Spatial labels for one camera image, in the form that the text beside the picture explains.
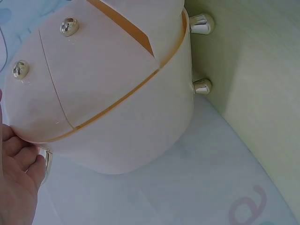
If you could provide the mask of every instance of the orange trim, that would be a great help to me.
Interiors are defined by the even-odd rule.
[[[111,18],[124,31],[132,36],[138,43],[140,43],[151,55],[154,56],[150,41],[146,34],[144,34],[138,27],[133,25],[128,19],[110,8],[108,5],[100,0],[87,0],[90,4],[98,8],[101,12]]]
[[[183,39],[187,33],[187,14],[185,11],[182,12],[182,19],[183,19],[183,26],[184,26],[184,35],[182,37],[182,39],[180,40],[179,45],[177,46],[177,48],[174,50],[173,55],[177,52],[177,50],[179,49],[181,43],[183,42]],[[126,100],[127,98],[129,98],[131,95],[133,95],[137,90],[139,90],[143,85],[145,85],[152,77],[154,77],[154,75],[156,75],[158,72],[160,71],[160,69],[156,70],[153,74],[151,74],[150,76],[148,76],[143,82],[141,82],[139,85],[137,85],[134,89],[132,89],[129,93],[127,93],[125,96],[123,96],[122,98],[120,98],[118,101],[116,101],[115,103],[113,103],[110,107],[104,109],[102,112],[100,112],[99,114],[97,114],[96,116],[92,117],[91,119],[89,119],[88,121],[82,123],[81,125],[75,127],[73,130],[71,130],[70,132],[61,135],[59,137],[55,137],[52,138],[50,140],[44,141],[42,143],[49,143],[49,142],[54,142],[54,141],[58,141],[60,139],[63,139],[71,134],[73,134],[74,132],[76,132],[77,130],[89,125],[90,123],[92,123],[93,121],[99,119],[101,116],[107,114],[109,111],[111,111],[112,109],[114,109],[116,106],[118,106],[121,102],[123,102],[124,100]]]

